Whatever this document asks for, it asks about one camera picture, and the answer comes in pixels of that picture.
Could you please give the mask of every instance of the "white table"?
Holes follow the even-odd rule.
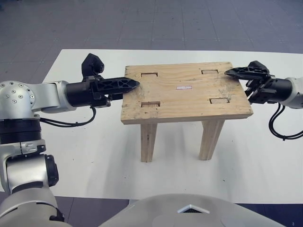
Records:
[[[230,61],[234,67],[258,60],[278,78],[303,76],[300,54],[220,51],[62,50],[45,82],[82,80],[88,53],[105,64],[105,78],[123,77],[126,65]],[[201,122],[159,124],[153,162],[140,161],[140,126],[120,122],[122,101],[97,110],[93,123],[73,129],[45,124],[47,153],[55,157],[58,196],[142,199],[164,193],[194,193],[236,203],[303,203],[303,139],[282,141],[268,130],[277,105],[254,104],[245,120],[227,121],[210,161],[197,159]],[[88,107],[44,114],[60,121],[82,122]],[[303,129],[302,110],[287,109],[276,129]]]

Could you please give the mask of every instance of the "wood grain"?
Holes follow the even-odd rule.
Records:
[[[157,124],[141,124],[141,161],[151,162],[155,146]]]
[[[212,158],[224,122],[225,120],[212,120],[202,122],[203,136],[199,154],[200,160],[210,160]]]
[[[142,124],[247,118],[253,111],[242,86],[224,74],[231,68],[230,62],[127,66],[125,76],[139,81],[140,86],[123,95],[121,121]],[[212,104],[210,99],[216,98],[229,102]],[[151,108],[142,103],[160,105]]]

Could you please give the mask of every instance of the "stool leg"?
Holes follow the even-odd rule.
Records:
[[[203,136],[199,159],[210,160],[225,120],[203,121]]]
[[[141,161],[151,162],[156,140],[157,124],[141,124]]]

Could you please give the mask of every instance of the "rectangular hole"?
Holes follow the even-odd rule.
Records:
[[[158,73],[157,72],[142,72],[141,73],[141,77],[143,76],[154,76],[154,77],[157,77],[158,76]]]
[[[201,70],[202,74],[218,74],[218,70]]]
[[[211,104],[229,103],[228,98],[210,98],[209,101]]]
[[[155,102],[141,102],[141,107],[159,107],[160,106],[160,101],[155,101]]]

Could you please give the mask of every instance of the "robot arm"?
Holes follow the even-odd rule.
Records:
[[[251,103],[280,103],[293,109],[303,108],[303,78],[277,79],[258,61],[248,67],[228,70],[226,75],[248,80],[245,91]]]
[[[46,145],[41,137],[42,119],[36,112],[60,113],[90,106],[95,115],[95,108],[110,106],[110,101],[122,99],[123,93],[139,85],[124,77],[104,79],[99,75],[103,70],[102,61],[89,54],[79,83],[0,83],[0,178],[10,195],[0,206],[1,226],[49,226],[49,221],[55,221],[53,226],[66,225],[49,189],[59,175],[53,156],[42,154]],[[29,217],[18,222],[16,217],[22,216]]]

